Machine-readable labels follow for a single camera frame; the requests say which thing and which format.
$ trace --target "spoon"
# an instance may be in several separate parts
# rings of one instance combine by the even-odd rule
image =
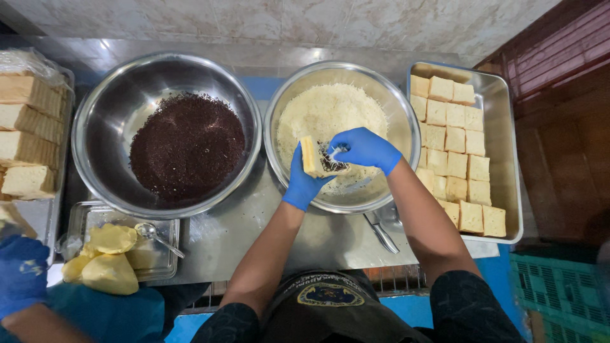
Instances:
[[[167,244],[164,240],[162,240],[161,238],[159,238],[159,235],[157,235],[157,228],[150,223],[139,223],[136,224],[135,228],[134,228],[142,237],[144,238],[153,238],[156,239],[159,243],[163,244],[164,246],[166,246],[169,250],[173,251],[174,254],[178,255],[178,257],[180,258],[184,258],[184,253],[181,252],[180,250],[178,250],[177,248],[172,247],[171,245]]]

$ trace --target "gloved hand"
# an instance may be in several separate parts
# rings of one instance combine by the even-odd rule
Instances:
[[[333,148],[344,146],[348,151],[337,153],[334,159],[339,162],[354,163],[366,167],[379,167],[388,176],[403,154],[390,142],[372,133],[367,128],[356,128],[340,132],[332,138],[328,153]]]
[[[45,301],[47,257],[39,240],[14,234],[0,241],[0,320]]]
[[[290,163],[290,184],[282,201],[307,212],[309,203],[318,195],[322,186],[334,178],[335,176],[312,178],[303,171],[303,150],[299,142]]]

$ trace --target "embroidered patch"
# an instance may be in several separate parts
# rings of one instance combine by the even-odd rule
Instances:
[[[311,306],[359,306],[364,299],[352,289],[329,283],[316,283],[305,287],[297,298],[299,304]]]

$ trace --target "forearm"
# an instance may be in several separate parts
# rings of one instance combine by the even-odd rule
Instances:
[[[430,285],[449,270],[481,275],[455,225],[402,158],[387,177],[413,254]]]
[[[261,317],[282,278],[305,212],[281,202],[235,269],[220,307],[244,303]]]
[[[93,343],[43,304],[35,304],[2,319],[2,326],[23,343]]]

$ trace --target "stainless steel counter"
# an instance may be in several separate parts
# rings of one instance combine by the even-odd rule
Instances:
[[[428,59],[472,67],[476,61],[457,54],[382,51],[359,48],[303,48],[248,44],[205,44],[83,38],[0,36],[0,47],[34,46],[48,58],[74,71],[77,103],[102,75],[116,64],[157,51],[185,51],[216,60],[240,77],[284,78],[296,69],[320,60],[339,59],[384,73],[399,84],[407,67]],[[251,90],[257,96],[259,90]],[[259,101],[264,113],[266,101]],[[250,176],[232,195],[206,213],[182,222],[180,248],[187,257],[169,280],[149,285],[181,284],[230,279],[235,267],[263,230],[285,189],[267,165],[262,151]],[[62,226],[67,227],[74,203],[90,200],[90,194],[68,161]],[[310,207],[290,252],[286,272],[302,269],[355,269],[417,263],[402,227],[385,226],[401,250],[388,252],[377,240],[363,215],[334,215]],[[474,258],[498,256],[497,244],[466,241]]]

